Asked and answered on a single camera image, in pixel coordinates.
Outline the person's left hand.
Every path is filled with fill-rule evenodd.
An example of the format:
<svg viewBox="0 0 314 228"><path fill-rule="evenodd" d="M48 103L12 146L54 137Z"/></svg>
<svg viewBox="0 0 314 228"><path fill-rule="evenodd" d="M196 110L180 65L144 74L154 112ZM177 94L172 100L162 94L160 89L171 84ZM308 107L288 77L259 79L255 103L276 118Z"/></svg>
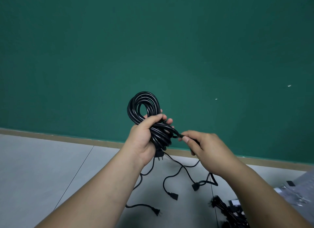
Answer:
<svg viewBox="0 0 314 228"><path fill-rule="evenodd" d="M165 114L163 114L162 120L170 126L173 123L173 119L167 118ZM127 152L132 152L135 155L135 159L141 161L142 167L146 166L155 155L156 148L150 139L150 128L143 128L141 122L131 128L130 134L123 146L123 148L127 149Z"/></svg>

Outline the person's right hand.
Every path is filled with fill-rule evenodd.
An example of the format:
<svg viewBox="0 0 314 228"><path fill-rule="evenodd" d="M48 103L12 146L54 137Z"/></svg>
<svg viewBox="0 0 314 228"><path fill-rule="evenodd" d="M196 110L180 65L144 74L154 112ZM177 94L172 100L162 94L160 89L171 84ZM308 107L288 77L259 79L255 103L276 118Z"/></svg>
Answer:
<svg viewBox="0 0 314 228"><path fill-rule="evenodd" d="M189 147L191 154L197 156L203 167L209 172L224 179L240 177L246 173L247 166L216 134L188 130L182 132L182 135L198 141L198 147Z"/></svg>

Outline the person's right forearm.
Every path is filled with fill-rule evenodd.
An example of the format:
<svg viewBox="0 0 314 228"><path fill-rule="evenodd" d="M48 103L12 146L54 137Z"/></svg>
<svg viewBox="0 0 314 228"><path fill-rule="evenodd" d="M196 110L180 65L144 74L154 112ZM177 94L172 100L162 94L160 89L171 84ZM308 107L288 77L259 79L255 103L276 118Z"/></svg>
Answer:
<svg viewBox="0 0 314 228"><path fill-rule="evenodd" d="M215 174L235 192L251 228L313 228L256 171L241 161Z"/></svg>

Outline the person's left forearm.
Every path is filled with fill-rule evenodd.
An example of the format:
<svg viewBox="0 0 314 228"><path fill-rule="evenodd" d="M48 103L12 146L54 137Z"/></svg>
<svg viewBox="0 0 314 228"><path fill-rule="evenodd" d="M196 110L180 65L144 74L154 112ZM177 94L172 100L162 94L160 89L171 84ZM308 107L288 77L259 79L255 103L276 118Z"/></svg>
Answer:
<svg viewBox="0 0 314 228"><path fill-rule="evenodd" d="M114 228L155 148L122 148L35 228Z"/></svg>

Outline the clear plastic bags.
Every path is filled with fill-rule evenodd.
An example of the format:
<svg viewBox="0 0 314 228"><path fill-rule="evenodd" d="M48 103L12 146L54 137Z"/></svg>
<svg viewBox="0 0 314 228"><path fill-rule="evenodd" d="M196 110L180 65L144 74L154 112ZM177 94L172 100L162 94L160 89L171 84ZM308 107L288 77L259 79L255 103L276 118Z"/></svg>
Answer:
<svg viewBox="0 0 314 228"><path fill-rule="evenodd" d="M274 190L292 206L314 210L314 169Z"/></svg>

